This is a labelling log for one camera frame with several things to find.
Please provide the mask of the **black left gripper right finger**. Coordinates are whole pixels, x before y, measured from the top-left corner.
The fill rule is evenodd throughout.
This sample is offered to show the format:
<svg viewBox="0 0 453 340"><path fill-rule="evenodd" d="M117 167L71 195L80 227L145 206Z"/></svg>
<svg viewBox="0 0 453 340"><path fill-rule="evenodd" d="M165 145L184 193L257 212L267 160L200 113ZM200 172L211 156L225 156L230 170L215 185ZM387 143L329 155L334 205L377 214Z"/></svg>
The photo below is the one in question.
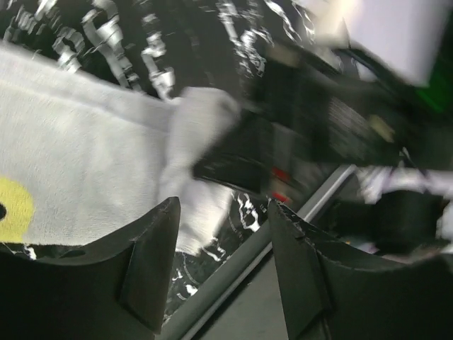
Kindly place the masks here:
<svg viewBox="0 0 453 340"><path fill-rule="evenodd" d="M451 339L452 255L403 264L268 206L290 339Z"/></svg>

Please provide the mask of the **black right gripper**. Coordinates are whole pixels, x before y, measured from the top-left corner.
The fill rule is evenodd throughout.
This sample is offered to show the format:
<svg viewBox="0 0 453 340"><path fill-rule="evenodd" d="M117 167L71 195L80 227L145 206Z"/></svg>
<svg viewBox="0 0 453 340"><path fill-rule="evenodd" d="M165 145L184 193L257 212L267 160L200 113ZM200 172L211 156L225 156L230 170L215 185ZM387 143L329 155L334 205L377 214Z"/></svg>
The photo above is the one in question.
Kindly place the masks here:
<svg viewBox="0 0 453 340"><path fill-rule="evenodd" d="M287 200L300 166L423 163L423 134L404 81L357 47L336 48L374 74L350 76L307 50L276 45L243 117L193 167L197 179Z"/></svg>

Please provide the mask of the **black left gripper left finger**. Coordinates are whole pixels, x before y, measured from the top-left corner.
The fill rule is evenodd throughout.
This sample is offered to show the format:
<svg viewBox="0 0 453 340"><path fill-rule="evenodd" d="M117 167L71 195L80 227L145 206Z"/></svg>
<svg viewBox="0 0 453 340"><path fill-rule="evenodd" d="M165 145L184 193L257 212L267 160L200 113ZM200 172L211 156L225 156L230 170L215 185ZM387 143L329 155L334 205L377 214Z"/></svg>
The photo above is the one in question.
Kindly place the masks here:
<svg viewBox="0 0 453 340"><path fill-rule="evenodd" d="M153 339L161 332L180 202L63 256L1 249L2 339Z"/></svg>

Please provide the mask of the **yellow-green and grey towel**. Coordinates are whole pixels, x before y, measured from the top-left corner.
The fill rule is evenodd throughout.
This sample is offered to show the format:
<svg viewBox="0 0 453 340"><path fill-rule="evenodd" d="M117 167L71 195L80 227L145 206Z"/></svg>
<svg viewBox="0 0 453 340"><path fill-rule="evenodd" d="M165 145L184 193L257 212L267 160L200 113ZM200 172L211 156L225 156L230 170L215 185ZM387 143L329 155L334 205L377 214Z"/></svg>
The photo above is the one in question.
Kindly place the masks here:
<svg viewBox="0 0 453 340"><path fill-rule="evenodd" d="M176 248L198 253L232 191L192 168L238 119L218 89L187 88L166 103L2 45L2 242L87 244L176 196Z"/></svg>

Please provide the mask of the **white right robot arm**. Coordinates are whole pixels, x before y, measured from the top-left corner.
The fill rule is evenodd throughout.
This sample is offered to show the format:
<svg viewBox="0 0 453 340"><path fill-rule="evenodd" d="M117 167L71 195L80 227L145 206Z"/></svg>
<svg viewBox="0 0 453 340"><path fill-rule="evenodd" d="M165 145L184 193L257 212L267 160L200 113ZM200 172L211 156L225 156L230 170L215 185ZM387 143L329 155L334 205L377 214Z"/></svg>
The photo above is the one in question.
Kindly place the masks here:
<svg viewBox="0 0 453 340"><path fill-rule="evenodd" d="M294 7L297 31L266 49L243 117L194 177L292 203L310 171L354 166L381 250L431 242L452 194L452 2Z"/></svg>

